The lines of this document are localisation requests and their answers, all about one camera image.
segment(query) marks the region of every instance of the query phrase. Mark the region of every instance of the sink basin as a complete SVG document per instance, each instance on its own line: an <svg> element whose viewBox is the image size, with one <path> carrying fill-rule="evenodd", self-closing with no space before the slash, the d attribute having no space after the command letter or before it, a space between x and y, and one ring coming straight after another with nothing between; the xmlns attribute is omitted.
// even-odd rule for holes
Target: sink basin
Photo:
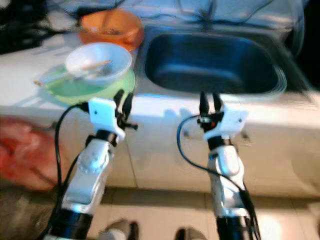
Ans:
<svg viewBox="0 0 320 240"><path fill-rule="evenodd" d="M189 93L262 94L285 80L257 43L219 34L161 34L150 42L144 69L156 85Z"/></svg>

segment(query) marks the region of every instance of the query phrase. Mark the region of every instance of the white bowl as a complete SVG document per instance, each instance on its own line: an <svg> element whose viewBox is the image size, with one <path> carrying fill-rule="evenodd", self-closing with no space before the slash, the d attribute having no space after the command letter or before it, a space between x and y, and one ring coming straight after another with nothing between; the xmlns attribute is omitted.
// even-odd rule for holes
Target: white bowl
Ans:
<svg viewBox="0 0 320 240"><path fill-rule="evenodd" d="M111 61L105 68L107 74L87 74L84 67ZM97 42L81 46L65 60L66 70L89 84L104 86L122 77L132 64L131 54L123 47L112 43Z"/></svg>

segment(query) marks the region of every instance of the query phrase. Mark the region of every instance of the tiled floor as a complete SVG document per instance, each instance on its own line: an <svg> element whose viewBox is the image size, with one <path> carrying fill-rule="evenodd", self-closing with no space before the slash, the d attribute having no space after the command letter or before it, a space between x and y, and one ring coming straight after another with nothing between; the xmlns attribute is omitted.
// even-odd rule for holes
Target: tiled floor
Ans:
<svg viewBox="0 0 320 240"><path fill-rule="evenodd" d="M315 200L255 197L263 240L319 240L320 204ZM180 227L192 226L218 240L209 194L109 189L94 216L88 237L95 238L121 218L137 221L140 240L174 240Z"/></svg>

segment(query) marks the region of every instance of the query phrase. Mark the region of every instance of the orange bowl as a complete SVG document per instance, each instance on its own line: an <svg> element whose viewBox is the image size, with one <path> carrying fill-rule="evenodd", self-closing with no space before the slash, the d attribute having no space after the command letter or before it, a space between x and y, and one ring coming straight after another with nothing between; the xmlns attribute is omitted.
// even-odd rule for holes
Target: orange bowl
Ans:
<svg viewBox="0 0 320 240"><path fill-rule="evenodd" d="M140 18L121 8L86 15L81 27L79 38L84 44L107 42L128 51L139 47L145 35Z"/></svg>

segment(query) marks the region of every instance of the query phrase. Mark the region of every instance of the red plastic bag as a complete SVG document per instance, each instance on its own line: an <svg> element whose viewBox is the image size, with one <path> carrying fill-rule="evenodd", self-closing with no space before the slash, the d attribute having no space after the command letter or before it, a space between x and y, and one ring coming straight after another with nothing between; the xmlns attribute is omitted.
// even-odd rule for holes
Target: red plastic bag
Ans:
<svg viewBox="0 0 320 240"><path fill-rule="evenodd" d="M68 164L60 149L62 179ZM15 117L0 117L0 177L30 190L57 184L54 138Z"/></svg>

